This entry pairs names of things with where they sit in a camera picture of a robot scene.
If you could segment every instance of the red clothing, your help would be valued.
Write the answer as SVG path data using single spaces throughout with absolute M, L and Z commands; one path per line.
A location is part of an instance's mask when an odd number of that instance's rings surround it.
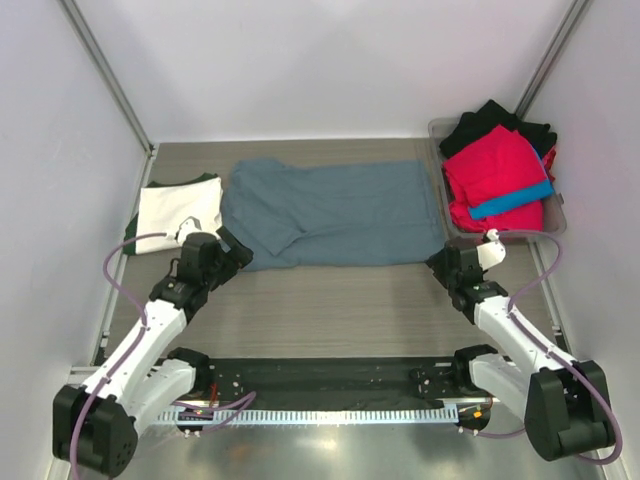
M 547 157 L 551 164 L 553 156 Z M 443 166 L 454 196 L 449 205 L 451 219 L 458 227 L 469 232 L 486 232 L 492 228 L 543 230 L 540 200 L 481 220 L 473 220 L 469 213 L 469 207 L 546 180 L 537 154 L 517 131 L 510 132 L 499 125 Z
M 531 144 L 498 125 L 444 162 L 457 202 L 478 205 L 547 180 Z

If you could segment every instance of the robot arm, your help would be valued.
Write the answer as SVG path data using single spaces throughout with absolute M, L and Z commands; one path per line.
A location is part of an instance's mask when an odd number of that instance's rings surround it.
M 227 251 L 218 239 L 229 247 Z M 209 358 L 192 350 L 176 349 L 159 369 L 151 368 L 205 305 L 209 292 L 230 280 L 252 258 L 253 252 L 224 227 L 216 235 L 197 231 L 186 235 L 176 272 L 158 282 L 149 296 L 146 326 L 139 319 L 94 375 L 79 387 L 65 385 L 56 395 L 53 454 L 57 458 L 69 460 L 71 434 L 80 410 L 116 364 L 120 366 L 100 388 L 78 442 L 78 463 L 111 477 L 127 467 L 138 438 L 167 405 L 211 385 Z M 126 357 L 133 344 L 135 349 Z
M 454 356 L 458 382 L 463 388 L 485 390 L 499 398 L 524 422 L 533 448 L 546 460 L 611 446 L 613 428 L 602 408 L 548 352 L 553 350 L 576 367 L 609 402 L 604 372 L 595 362 L 578 362 L 558 349 L 516 307 L 509 312 L 507 292 L 484 279 L 486 270 L 504 258 L 504 245 L 490 231 L 480 245 L 456 239 L 427 260 L 453 306 L 489 334 L 515 364 L 489 345 L 462 349 Z M 510 313 L 546 351 L 516 326 Z

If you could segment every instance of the storage bin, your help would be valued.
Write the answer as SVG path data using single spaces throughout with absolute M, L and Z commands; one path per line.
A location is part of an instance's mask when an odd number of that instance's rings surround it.
M 435 183 L 440 192 L 440 198 L 444 208 L 445 227 L 450 238 L 481 238 L 482 233 L 467 232 L 458 228 L 451 219 L 449 212 L 449 203 L 453 201 L 453 195 L 449 187 L 449 182 L 442 168 L 442 164 L 446 161 L 446 157 L 440 152 L 440 142 L 449 136 L 453 129 L 458 125 L 458 120 L 454 118 L 439 118 L 429 123 L 429 144 L 430 144 L 430 161 L 431 172 L 435 175 Z M 560 235 L 567 229 L 567 220 L 562 212 L 562 196 L 554 191 L 553 195 L 542 200 L 544 207 L 544 231 Z M 518 240 L 534 240 L 535 236 L 513 236 L 509 239 Z

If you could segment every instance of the white backdrop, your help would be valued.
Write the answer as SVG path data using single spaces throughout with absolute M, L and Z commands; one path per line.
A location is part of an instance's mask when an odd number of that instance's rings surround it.
M 156 142 L 425 135 L 514 108 L 570 0 L 78 0 Z
M 529 115 L 559 132 L 554 173 L 568 230 L 551 280 L 576 355 L 606 372 L 632 479 L 640 478 L 638 22 L 638 2 L 593 2 Z M 551 245 L 543 253 L 547 264 L 555 258 Z
M 2 478 L 40 480 L 51 402 L 98 338 L 145 154 L 52 0 L 0 5 Z

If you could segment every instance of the blue stripe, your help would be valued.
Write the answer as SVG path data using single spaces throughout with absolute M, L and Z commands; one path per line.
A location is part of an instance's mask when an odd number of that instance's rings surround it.
M 469 208 L 469 213 L 472 219 L 482 220 L 485 217 L 508 212 L 527 203 L 548 197 L 551 194 L 553 194 L 553 187 L 549 179 L 547 179 L 531 187 L 507 193 L 481 203 L 477 207 Z

